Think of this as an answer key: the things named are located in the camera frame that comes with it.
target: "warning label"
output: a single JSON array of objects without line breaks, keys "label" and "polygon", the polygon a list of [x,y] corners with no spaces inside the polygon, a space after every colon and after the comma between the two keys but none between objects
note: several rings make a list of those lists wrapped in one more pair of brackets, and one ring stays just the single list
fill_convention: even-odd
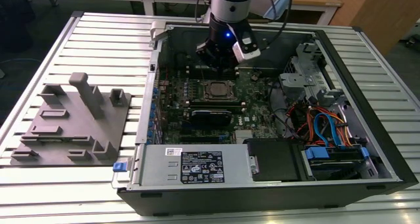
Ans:
[{"label": "warning label", "polygon": [[184,184],[224,182],[221,151],[181,152],[181,182]]}]

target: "floor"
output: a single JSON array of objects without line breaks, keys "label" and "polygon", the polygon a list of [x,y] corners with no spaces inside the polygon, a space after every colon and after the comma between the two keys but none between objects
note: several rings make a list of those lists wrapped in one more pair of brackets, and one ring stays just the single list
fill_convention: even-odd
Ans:
[{"label": "floor", "polygon": [[[5,73],[4,78],[0,79],[0,125],[40,65],[36,61],[28,60],[1,62],[9,59],[36,59],[41,61],[74,10],[118,14],[144,13],[142,5],[128,1],[58,0],[58,6],[52,7],[48,0],[32,0],[30,6],[36,14],[34,21],[26,25],[33,39],[32,48],[21,53],[8,53],[0,49],[0,69]],[[200,6],[197,12],[202,14],[205,7]],[[157,4],[157,14],[193,17],[194,5],[178,4],[165,7],[160,3]],[[386,56],[386,60],[414,95],[420,97],[420,51],[405,48],[404,43],[397,43]]]}]

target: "robotic arm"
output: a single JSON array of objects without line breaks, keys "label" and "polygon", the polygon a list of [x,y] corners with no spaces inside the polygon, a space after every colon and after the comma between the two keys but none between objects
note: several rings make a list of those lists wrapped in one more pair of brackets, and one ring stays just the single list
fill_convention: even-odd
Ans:
[{"label": "robotic arm", "polygon": [[257,40],[246,21],[248,13],[277,19],[289,0],[210,0],[209,37],[197,46],[196,53],[204,63],[221,74],[260,56]]}]

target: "circuit board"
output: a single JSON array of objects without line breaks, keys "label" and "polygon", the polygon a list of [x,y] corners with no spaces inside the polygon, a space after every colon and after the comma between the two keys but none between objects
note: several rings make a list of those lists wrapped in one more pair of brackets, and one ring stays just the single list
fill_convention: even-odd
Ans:
[{"label": "circuit board", "polygon": [[[278,137],[274,122],[269,118],[266,79],[258,78],[252,70],[238,70],[236,79],[224,81],[189,79],[184,72],[169,72],[161,75],[160,86],[164,92],[161,109],[166,120],[162,123],[165,144],[234,144],[234,131],[241,130],[250,131],[254,138]],[[189,115],[194,110],[229,111],[230,122],[222,127],[193,126]]]}]

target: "capacitor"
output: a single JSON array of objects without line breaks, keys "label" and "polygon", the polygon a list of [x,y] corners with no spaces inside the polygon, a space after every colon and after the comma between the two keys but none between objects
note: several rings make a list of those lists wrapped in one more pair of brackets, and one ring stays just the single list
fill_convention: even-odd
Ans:
[{"label": "capacitor", "polygon": [[256,82],[256,81],[257,81],[257,75],[252,75],[252,76],[250,76],[250,81],[252,81],[252,82]]}]

